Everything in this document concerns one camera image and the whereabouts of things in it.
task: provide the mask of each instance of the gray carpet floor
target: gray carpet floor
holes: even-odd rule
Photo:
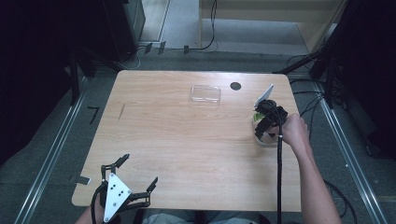
[[[277,71],[286,66],[289,55],[265,55],[254,53],[198,52],[190,51],[184,55],[182,50],[166,49],[158,54],[157,49],[144,54],[139,59],[130,59],[123,65],[139,70],[179,70],[179,71],[230,71],[266,73]],[[306,76],[307,68],[299,69],[299,74]],[[101,65],[98,73],[89,78],[89,85],[76,120],[67,136],[61,154],[50,174],[41,198],[33,212],[30,223],[74,223],[85,208],[71,203],[75,184],[69,182],[71,175],[82,169],[90,149],[92,139],[106,106],[117,74]],[[310,91],[312,83],[308,81],[292,84],[294,92]],[[296,94],[295,99],[300,111],[316,98],[315,94]],[[45,120],[31,143],[8,160],[0,169],[0,223],[13,223],[21,210],[24,199],[46,158],[53,140],[62,125],[69,109],[71,93],[67,93],[53,112]],[[92,124],[94,111],[88,106],[99,107],[98,115]],[[365,174],[368,176],[377,196],[383,196],[381,202],[389,223],[396,220],[394,200],[389,197],[396,192],[394,178],[395,161],[374,159],[365,153],[365,145],[356,130],[351,117],[340,105],[335,105],[337,115],[347,130],[348,140],[354,146]],[[311,122],[311,113],[304,118]],[[334,138],[329,122],[320,106],[315,110],[311,127],[311,144],[314,149],[318,168],[323,177],[337,186],[349,199],[358,216],[358,223],[373,223],[353,178],[346,167],[346,161]],[[332,196],[340,213],[344,210],[341,198],[332,191]],[[276,223],[275,213],[264,213],[272,223]],[[122,223],[132,223],[134,211],[122,214]],[[301,214],[284,213],[284,222],[302,223]],[[353,223],[350,210],[343,217],[344,223]]]

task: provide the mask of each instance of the black electrical cord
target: black electrical cord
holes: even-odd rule
[[[278,118],[278,133],[277,133],[277,181],[276,181],[276,216],[277,223],[282,223],[282,119],[280,117],[279,111],[273,104],[264,101],[265,104],[271,106],[277,113]]]
[[[343,213],[340,215],[340,218],[343,218],[346,214],[347,214],[347,204],[346,204],[346,202],[344,201],[344,211],[343,211]]]
[[[218,0],[214,0],[213,5],[212,5],[212,10],[210,11],[210,22],[212,24],[212,32],[213,32],[212,40],[206,47],[198,49],[198,50],[208,49],[212,45],[213,41],[215,40],[215,19],[216,19],[217,9],[218,9]]]
[[[322,85],[325,84],[324,81],[319,81],[319,80],[314,80],[314,79],[309,79],[309,78],[298,78],[298,79],[294,79],[294,80],[290,81],[290,85],[293,84],[293,83],[295,83],[295,82],[299,82],[299,81],[317,82],[317,83],[320,83],[320,84],[322,84]]]
[[[309,107],[309,106],[312,105],[316,100],[323,99],[323,97],[324,97],[323,95],[317,96],[311,102],[309,102],[309,104],[305,107],[305,110],[303,110],[303,112],[300,113],[300,117],[302,117],[306,112],[312,110],[313,106],[312,107]]]
[[[302,93],[317,93],[317,94],[324,94],[323,91],[297,91],[297,92],[294,92],[293,95],[302,94]]]
[[[318,103],[319,103],[322,99],[324,99],[324,96],[319,97],[318,100],[317,100],[317,102],[316,102],[315,105],[313,106],[313,110],[312,110],[312,114],[311,114],[311,120],[310,120],[310,123],[309,123],[309,130],[312,130],[312,126],[313,126],[313,123],[314,123],[314,114],[315,114],[315,110],[317,109]],[[311,140],[311,136],[312,136],[312,132],[309,132],[309,138],[308,138],[309,140]]]
[[[215,19],[216,19],[216,13],[217,13],[217,9],[218,9],[218,0],[214,0],[213,1],[213,5],[212,5],[212,9],[210,11],[210,23],[212,26],[212,39],[210,40],[209,44],[204,47],[204,48],[196,48],[196,49],[189,49],[189,50],[204,50],[204,49],[208,49],[210,46],[212,46],[213,42],[215,41]]]
[[[140,48],[140,49],[138,49],[137,52],[136,52],[136,54],[135,54],[136,59],[137,59],[137,66],[135,66],[135,67],[133,67],[133,68],[130,68],[130,67],[127,67],[127,66],[123,65],[122,63],[119,63],[119,65],[120,65],[121,67],[123,67],[124,69],[127,69],[127,70],[136,70],[136,69],[140,66],[139,52],[140,52],[141,50],[143,50],[143,49],[145,49],[145,48]]]

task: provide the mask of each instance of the clear plastic container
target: clear plastic container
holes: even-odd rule
[[[217,86],[193,85],[191,102],[195,105],[219,105],[221,89]]]

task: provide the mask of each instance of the black circular marker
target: black circular marker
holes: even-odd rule
[[[241,84],[239,84],[239,82],[233,82],[230,85],[231,89],[235,90],[235,91],[239,91],[241,90]]]

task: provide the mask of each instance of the metal bar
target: metal bar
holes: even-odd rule
[[[317,91],[324,91],[319,84],[316,84],[315,88]],[[388,222],[385,218],[382,208],[378,203],[378,199],[376,198],[375,193],[369,181],[367,180],[367,177],[361,169],[361,166],[355,157],[352,147],[347,141],[347,137],[345,136],[334,111],[329,108],[325,101],[320,101],[320,104],[327,120],[329,121],[335,139],[337,140],[344,159],[346,160],[349,172],[355,181],[355,184],[359,190],[359,193],[361,194],[361,198],[366,205],[367,211],[369,212],[373,223],[387,224]]]
[[[87,78],[83,78],[81,81],[81,95],[78,97],[75,105],[70,106],[69,111],[64,119],[64,122],[57,133],[54,142],[49,150],[49,154],[45,159],[41,169],[35,178],[35,182],[33,183],[32,187],[28,191],[26,199],[22,205],[21,211],[19,212],[15,223],[29,223],[30,218],[32,217],[33,212],[35,211],[35,207],[40,200],[41,194],[44,191],[44,188],[47,185],[47,182],[50,178],[50,174],[52,173],[53,167],[58,160],[58,157],[62,151],[64,146],[64,141],[67,135],[70,132],[70,128],[76,119],[77,113],[81,107],[81,103],[83,101],[83,97],[85,94],[85,90],[88,86]]]

